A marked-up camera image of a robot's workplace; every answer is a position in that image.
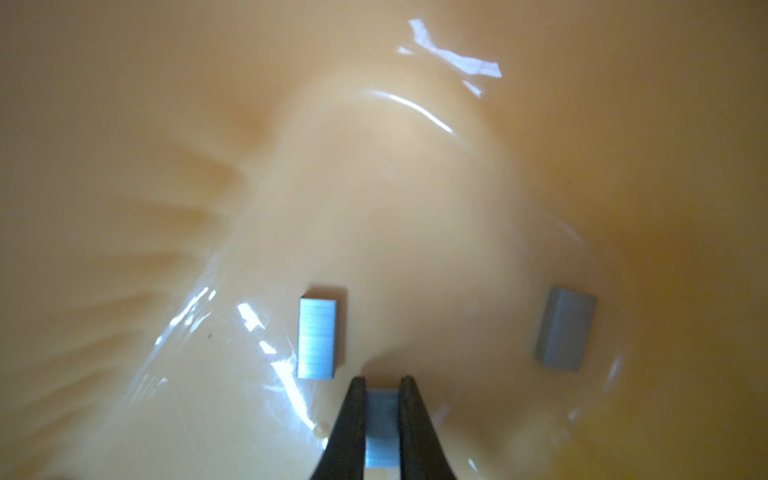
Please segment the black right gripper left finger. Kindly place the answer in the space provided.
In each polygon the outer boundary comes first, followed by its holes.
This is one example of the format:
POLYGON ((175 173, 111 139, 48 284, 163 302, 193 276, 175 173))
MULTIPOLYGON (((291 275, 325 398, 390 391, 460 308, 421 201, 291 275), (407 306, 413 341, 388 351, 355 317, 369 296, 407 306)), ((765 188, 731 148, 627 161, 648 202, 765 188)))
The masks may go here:
POLYGON ((367 384, 354 377, 342 402, 328 444, 311 479, 362 480, 366 455, 367 384))

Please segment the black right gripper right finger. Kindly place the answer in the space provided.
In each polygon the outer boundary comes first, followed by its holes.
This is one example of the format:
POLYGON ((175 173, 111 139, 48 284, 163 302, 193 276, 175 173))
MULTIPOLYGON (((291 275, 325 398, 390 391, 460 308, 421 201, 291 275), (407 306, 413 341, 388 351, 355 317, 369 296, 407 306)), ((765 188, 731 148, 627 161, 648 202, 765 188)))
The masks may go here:
POLYGON ((403 480, 456 479, 412 376, 403 377, 399 385, 398 430, 403 480))

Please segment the yellow plastic tray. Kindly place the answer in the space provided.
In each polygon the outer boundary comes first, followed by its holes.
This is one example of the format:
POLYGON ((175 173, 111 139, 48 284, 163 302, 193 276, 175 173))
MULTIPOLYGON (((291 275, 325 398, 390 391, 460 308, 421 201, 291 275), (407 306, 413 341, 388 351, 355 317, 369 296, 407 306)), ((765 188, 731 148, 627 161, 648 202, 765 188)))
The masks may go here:
POLYGON ((2 3, 3 478, 305 479, 406 375, 461 479, 766 477, 765 2, 2 3))

